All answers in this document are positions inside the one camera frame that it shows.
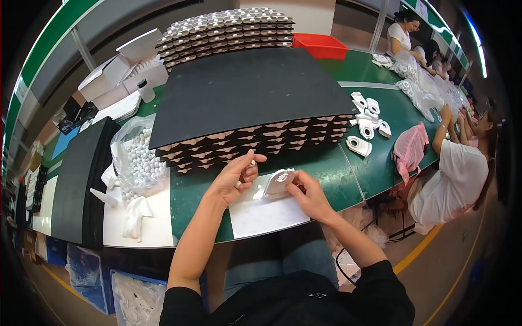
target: red plastic crate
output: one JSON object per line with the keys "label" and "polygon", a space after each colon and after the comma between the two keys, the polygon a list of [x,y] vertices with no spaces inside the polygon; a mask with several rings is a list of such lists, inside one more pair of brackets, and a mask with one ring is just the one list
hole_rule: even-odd
{"label": "red plastic crate", "polygon": [[316,59],[343,60],[348,48],[330,35],[293,34],[293,47],[303,47]]}

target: white glue bottle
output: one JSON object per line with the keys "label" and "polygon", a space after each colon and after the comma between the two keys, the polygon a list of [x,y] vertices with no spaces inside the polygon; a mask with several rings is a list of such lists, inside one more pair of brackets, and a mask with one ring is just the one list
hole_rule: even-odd
{"label": "white glue bottle", "polygon": [[141,98],[145,103],[149,103],[156,97],[156,93],[154,93],[154,89],[151,86],[147,85],[147,80],[142,79],[137,84],[138,92]]}

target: bag of white balls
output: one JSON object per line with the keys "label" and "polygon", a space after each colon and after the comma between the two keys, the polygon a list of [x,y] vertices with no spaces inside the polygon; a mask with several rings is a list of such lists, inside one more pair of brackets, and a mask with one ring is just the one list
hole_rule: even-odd
{"label": "bag of white balls", "polygon": [[127,206],[133,199],[150,196],[163,187],[169,176],[165,162],[149,150],[154,119],[133,117],[114,135],[111,153],[117,177],[122,184],[122,199]]}

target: hand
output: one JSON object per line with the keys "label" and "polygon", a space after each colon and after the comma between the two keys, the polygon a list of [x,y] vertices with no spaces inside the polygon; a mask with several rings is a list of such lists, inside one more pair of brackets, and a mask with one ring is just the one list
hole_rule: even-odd
{"label": "hand", "polygon": [[[257,164],[250,166],[252,160],[265,162],[266,156],[255,155],[254,151],[250,149],[247,154],[235,158],[223,168],[205,195],[219,196],[225,208],[233,203],[245,190],[252,187],[252,181],[257,178]],[[239,189],[235,187],[238,181],[241,182]]]}
{"label": "hand", "polygon": [[[330,203],[328,203],[319,181],[303,170],[297,170],[294,173],[293,182],[287,184],[288,192],[295,197],[301,210],[308,217],[326,224],[329,218],[336,215],[336,213],[330,206]],[[306,194],[297,185],[303,186]]]}
{"label": "hand", "polygon": [[451,109],[449,108],[449,105],[445,104],[441,110],[442,120],[446,119],[447,121],[449,121],[449,120],[451,120],[452,117],[453,117],[453,113],[452,113]]}
{"label": "hand", "polygon": [[457,118],[457,121],[459,124],[463,124],[464,123],[464,114],[462,114],[462,112],[459,112],[458,113],[458,118]]}
{"label": "hand", "polygon": [[467,115],[468,115],[468,110],[466,109],[465,106],[462,106],[462,107],[460,108],[460,113],[462,113],[462,115],[464,116],[464,118],[467,117]]}
{"label": "hand", "polygon": [[422,55],[419,52],[411,51],[410,53],[411,53],[411,55],[413,55],[415,60],[417,60],[419,63],[424,60],[424,58],[422,57]]}

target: green table surface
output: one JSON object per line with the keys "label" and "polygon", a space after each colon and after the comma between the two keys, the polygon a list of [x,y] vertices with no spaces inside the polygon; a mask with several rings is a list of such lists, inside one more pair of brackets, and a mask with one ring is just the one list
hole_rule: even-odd
{"label": "green table surface", "polygon": [[[346,58],[340,60],[320,59],[320,64],[337,81],[355,81],[393,84],[400,78],[384,67],[377,67],[371,62],[371,55],[365,52],[348,51]],[[409,98],[399,90],[364,87],[345,87],[347,94],[359,91],[367,98],[379,101],[381,114],[379,118],[388,122],[392,137],[387,139],[376,132],[372,143],[372,153],[363,158],[350,151],[345,141],[331,144],[324,148],[309,149],[306,151],[292,151],[272,155],[268,161],[259,165],[259,174],[269,174],[280,168],[295,168],[307,171],[322,185],[325,195],[331,206],[340,211],[351,207],[364,200],[376,196],[393,185],[398,184],[400,175],[394,178],[395,164],[391,160],[391,153],[395,140],[401,132],[424,121],[428,136],[433,139],[437,123],[430,123],[413,106]],[[154,88],[156,98],[150,103],[141,102],[136,116],[148,116],[157,111],[161,101],[164,86]],[[360,138],[358,126],[352,127],[348,135]],[[65,151],[51,160],[52,152],[56,146],[58,136],[47,144],[43,164],[47,167],[57,165],[64,157]],[[425,168],[437,160],[431,146],[424,156],[420,167]],[[48,173],[47,180],[58,175],[60,168],[55,168]],[[190,222],[200,199],[207,190],[219,171],[208,170],[202,174],[170,175],[170,209],[172,221],[172,234],[180,238]],[[223,220],[216,237],[216,242],[234,240],[232,225],[228,210],[223,215]]]}

